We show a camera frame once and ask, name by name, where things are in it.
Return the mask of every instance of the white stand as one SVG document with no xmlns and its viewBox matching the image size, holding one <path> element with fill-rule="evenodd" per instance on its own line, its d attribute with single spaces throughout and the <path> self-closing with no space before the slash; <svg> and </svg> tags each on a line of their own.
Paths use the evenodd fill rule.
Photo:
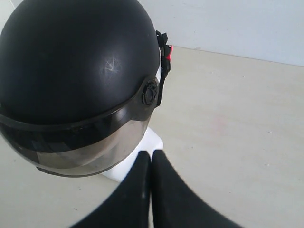
<svg viewBox="0 0 304 228">
<path fill-rule="evenodd" d="M 162 149 L 162 139 L 150 127 L 148 127 L 142 140 L 134 149 L 134 151 L 118 165 L 103 172 L 102 174 L 114 181 L 121 182 L 126 177 L 132 165 L 134 164 L 138 152 L 147 151 L 150 156 L 152 156 L 155 150 Z"/>
</svg>

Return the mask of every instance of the matte black helmet shell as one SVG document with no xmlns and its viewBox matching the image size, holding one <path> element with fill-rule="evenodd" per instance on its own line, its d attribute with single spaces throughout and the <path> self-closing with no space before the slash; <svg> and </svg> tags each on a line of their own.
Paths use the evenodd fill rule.
<svg viewBox="0 0 304 228">
<path fill-rule="evenodd" d="M 136 0 L 24 0 L 0 36 L 0 102 L 30 124 L 98 116 L 157 73 L 159 51 Z"/>
</svg>

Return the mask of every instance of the black helmet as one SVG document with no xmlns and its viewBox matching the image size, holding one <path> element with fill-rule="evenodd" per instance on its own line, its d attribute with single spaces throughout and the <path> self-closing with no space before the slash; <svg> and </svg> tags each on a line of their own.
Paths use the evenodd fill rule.
<svg viewBox="0 0 304 228">
<path fill-rule="evenodd" d="M 136 0 L 24 0 L 0 36 L 0 132 L 55 175 L 115 166 L 160 104 L 166 42 Z"/>
</svg>

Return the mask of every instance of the light wooden surface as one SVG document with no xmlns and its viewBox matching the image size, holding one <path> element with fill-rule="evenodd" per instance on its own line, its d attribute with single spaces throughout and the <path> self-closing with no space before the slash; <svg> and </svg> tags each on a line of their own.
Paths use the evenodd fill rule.
<svg viewBox="0 0 304 228">
<path fill-rule="evenodd" d="M 302 228 L 304 68 L 177 47 L 172 65 L 151 128 L 180 176 L 247 228 Z M 0 139 L 0 186 L 1 228 L 59 228 L 117 184 L 46 175 Z"/>
</svg>

